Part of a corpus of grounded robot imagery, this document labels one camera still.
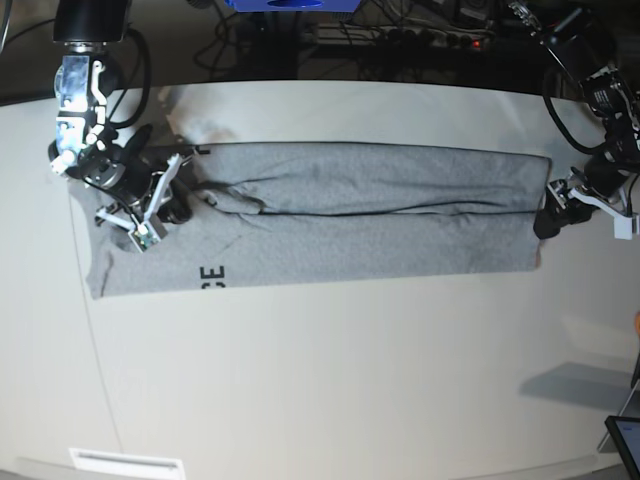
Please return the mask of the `grey T-shirt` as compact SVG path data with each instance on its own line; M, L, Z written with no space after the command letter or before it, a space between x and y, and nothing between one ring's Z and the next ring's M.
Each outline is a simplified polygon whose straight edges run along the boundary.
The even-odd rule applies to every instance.
M529 271L547 158L357 143L220 144L179 170L191 218L138 252L88 229L92 298Z

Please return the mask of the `black tablet screen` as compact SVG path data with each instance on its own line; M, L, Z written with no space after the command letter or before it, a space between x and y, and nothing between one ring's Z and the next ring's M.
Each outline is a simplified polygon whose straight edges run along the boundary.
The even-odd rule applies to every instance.
M609 416L605 426L629 477L639 480L639 419Z

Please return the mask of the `black power strip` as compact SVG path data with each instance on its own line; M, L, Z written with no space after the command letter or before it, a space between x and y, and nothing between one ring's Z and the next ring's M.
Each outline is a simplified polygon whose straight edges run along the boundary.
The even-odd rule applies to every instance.
M388 29L384 38L393 45L403 45L412 49L448 49L461 51L484 51L491 45L487 36L466 33L423 29Z

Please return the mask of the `white paper strip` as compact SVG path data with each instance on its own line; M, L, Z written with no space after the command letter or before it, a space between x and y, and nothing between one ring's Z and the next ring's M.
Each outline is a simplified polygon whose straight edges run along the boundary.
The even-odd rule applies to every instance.
M102 452L70 448L74 467L78 470L136 478L178 478L184 476L179 459Z

